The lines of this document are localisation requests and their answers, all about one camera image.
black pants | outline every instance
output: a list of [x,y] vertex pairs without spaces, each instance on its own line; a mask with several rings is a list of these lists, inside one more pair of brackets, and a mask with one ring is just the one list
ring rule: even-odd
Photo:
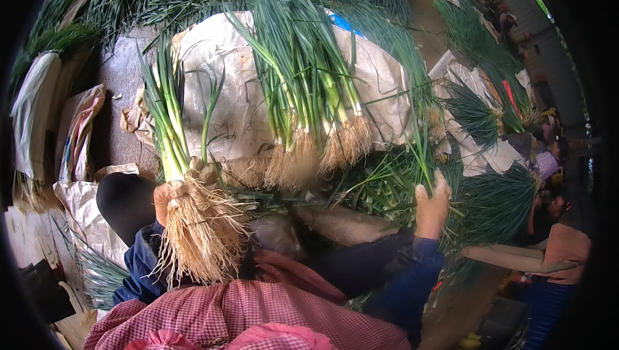
[[[99,184],[97,206],[128,246],[133,245],[138,230],[155,221],[153,190],[156,186],[155,181],[122,173],[106,176]],[[407,260],[405,252],[412,243],[413,232],[402,228],[397,234],[309,257],[302,263],[352,299],[381,287],[399,272],[398,262]],[[248,265],[252,263],[245,262],[240,272],[252,273],[245,268]]]

paper sheet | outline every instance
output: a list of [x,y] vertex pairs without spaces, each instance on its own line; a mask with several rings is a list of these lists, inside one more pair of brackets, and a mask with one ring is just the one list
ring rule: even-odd
[[529,73],[526,69],[521,70],[516,74],[516,79],[518,79],[518,83],[527,91],[527,96],[529,97],[529,101],[531,103],[531,107],[535,107],[535,98],[533,95],[533,85],[531,84],[531,79],[529,77]]
[[99,84],[67,100],[56,142],[58,181],[87,180],[92,121],[103,106],[105,92],[105,85]]
[[[249,12],[236,12],[239,21],[252,26]],[[350,32],[333,27],[344,59],[350,58]],[[354,76],[364,102],[396,94],[407,89],[406,72],[388,53],[368,40],[357,36],[357,62]],[[251,47],[228,22],[224,14],[214,15],[186,33],[179,47],[186,72],[184,91],[184,126],[192,155],[201,154],[203,97],[209,88],[207,64],[221,75],[225,64],[226,80],[211,118],[209,139],[217,137],[209,149],[217,160],[236,160],[255,156],[264,145],[273,143],[267,122],[266,107],[254,65]],[[370,104],[368,109],[376,119],[386,141],[404,142],[406,113],[410,107],[406,95]],[[375,148],[381,149],[382,139],[373,129]]]
[[144,86],[142,85],[135,92],[133,106],[122,109],[120,128],[127,133],[134,133],[139,141],[155,147],[151,134],[151,128],[155,126],[155,119],[149,114],[143,96]]
[[[104,172],[139,173],[135,164],[109,166]],[[57,182],[53,185],[54,194],[64,206],[71,229],[80,234],[80,237],[93,249],[114,261],[119,267],[126,269],[124,253],[129,247],[118,237],[99,212],[98,187],[97,182],[86,181]]]

person's left hand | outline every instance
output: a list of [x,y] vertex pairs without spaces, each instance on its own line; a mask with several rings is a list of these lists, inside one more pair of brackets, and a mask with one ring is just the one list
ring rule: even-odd
[[155,215],[159,224],[165,228],[168,221],[168,205],[173,199],[179,199],[187,194],[188,188],[184,181],[173,180],[159,185],[153,192]]
[[[209,163],[203,165],[196,162],[192,158],[191,168],[195,169],[197,174],[195,178],[199,179],[206,186],[213,185],[217,182],[217,168],[214,164]],[[159,185],[153,192],[153,202],[155,203],[155,215],[159,224],[165,228],[168,219],[168,206],[171,200],[179,199],[188,192],[187,184],[181,180],[173,180]]]
[[417,200],[417,229],[415,236],[437,240],[441,235],[445,220],[449,214],[449,200],[451,188],[440,170],[434,171],[435,186],[432,199],[428,198],[428,192],[423,185],[415,187],[415,199]]

pink shirt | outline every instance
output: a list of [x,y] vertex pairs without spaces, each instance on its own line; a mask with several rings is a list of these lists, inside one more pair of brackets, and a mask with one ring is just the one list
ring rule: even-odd
[[118,304],[93,326],[84,350],[410,349],[403,329],[343,308],[344,294],[312,269],[265,250],[255,262],[259,281]]

woman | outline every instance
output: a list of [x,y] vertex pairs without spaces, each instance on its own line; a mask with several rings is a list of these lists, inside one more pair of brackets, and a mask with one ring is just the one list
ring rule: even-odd
[[[130,187],[150,187],[138,180],[110,176],[101,183],[98,203],[114,229],[120,226],[107,214],[122,215],[123,199],[144,197],[131,193]],[[437,240],[451,189],[438,171],[435,182],[432,199],[422,185],[415,190],[414,231],[402,228],[375,242],[303,263],[257,250],[253,259],[248,254],[250,259],[229,283],[180,286],[168,292],[157,275],[148,275],[160,243],[153,232],[165,227],[168,202],[184,189],[164,184],[155,189],[154,206],[149,208],[157,220],[136,233],[126,254],[131,277],[115,294],[120,303],[92,328],[84,349],[414,348],[420,342],[423,306],[445,259],[437,252]],[[115,201],[119,208],[112,210]],[[343,308],[347,300],[381,286],[383,291],[366,304],[367,315]]]

